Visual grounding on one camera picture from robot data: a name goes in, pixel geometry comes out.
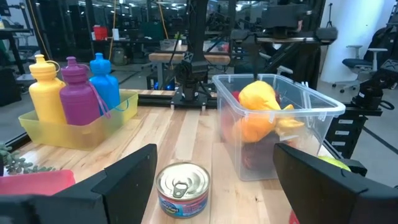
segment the yellow water bottle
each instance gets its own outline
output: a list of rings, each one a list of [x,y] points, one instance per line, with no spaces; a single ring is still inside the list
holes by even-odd
[[[57,78],[54,63],[46,61],[41,54],[35,58],[36,63],[29,65],[29,70],[37,82],[29,87],[29,93],[37,117],[42,122],[66,124],[60,99],[60,90],[65,84]]]

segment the wooden tabletop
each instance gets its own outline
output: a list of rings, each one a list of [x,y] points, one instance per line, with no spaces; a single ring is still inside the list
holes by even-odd
[[[138,91],[173,95],[172,91]],[[278,180],[242,182],[217,130],[217,110],[171,110],[139,107],[138,113],[93,151],[80,151],[29,143],[21,148],[29,162],[71,169],[77,182],[103,170],[142,146],[158,146],[157,173],[179,161],[207,169],[211,188],[207,207],[199,215],[175,220],[166,215],[152,189],[142,223],[288,223],[291,211]],[[331,156],[322,147],[320,154]]]
[[[187,46],[186,45],[177,45],[176,51],[186,51]],[[172,56],[172,53],[151,53],[149,54],[149,60],[151,62],[163,62],[167,63],[169,62],[170,58]],[[227,55],[205,55],[205,58],[210,62],[214,63],[217,65],[227,65],[231,61],[229,56]],[[180,63],[183,59],[182,54],[175,54],[173,56],[173,63]]]

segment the tin can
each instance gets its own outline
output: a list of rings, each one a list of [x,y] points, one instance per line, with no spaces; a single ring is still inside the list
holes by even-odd
[[[203,211],[209,186],[209,173],[189,162],[171,164],[156,177],[160,207],[174,218],[190,218]]]

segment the water bottle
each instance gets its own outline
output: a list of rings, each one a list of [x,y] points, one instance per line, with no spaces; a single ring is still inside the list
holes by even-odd
[[[103,54],[96,53],[95,60],[90,62],[90,68],[94,76],[90,82],[103,99],[109,110],[120,104],[119,82],[111,73],[111,62],[104,59]]]
[[[66,124],[60,90],[64,82],[57,78],[55,65],[44,60],[44,55],[35,56],[36,63],[29,65],[32,76],[37,80],[29,87],[30,97],[39,121]]]
[[[84,65],[78,65],[75,57],[67,57],[68,66],[61,68],[67,86],[60,91],[67,123],[87,125],[99,118],[100,108],[94,87],[89,83]]]

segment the yellow plastic bin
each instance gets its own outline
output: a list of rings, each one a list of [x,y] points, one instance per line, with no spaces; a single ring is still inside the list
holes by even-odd
[[[122,103],[110,111],[111,118],[101,116],[85,126],[40,122],[35,111],[19,116],[19,122],[34,143],[90,150],[136,115],[138,93],[121,90],[120,98]]]

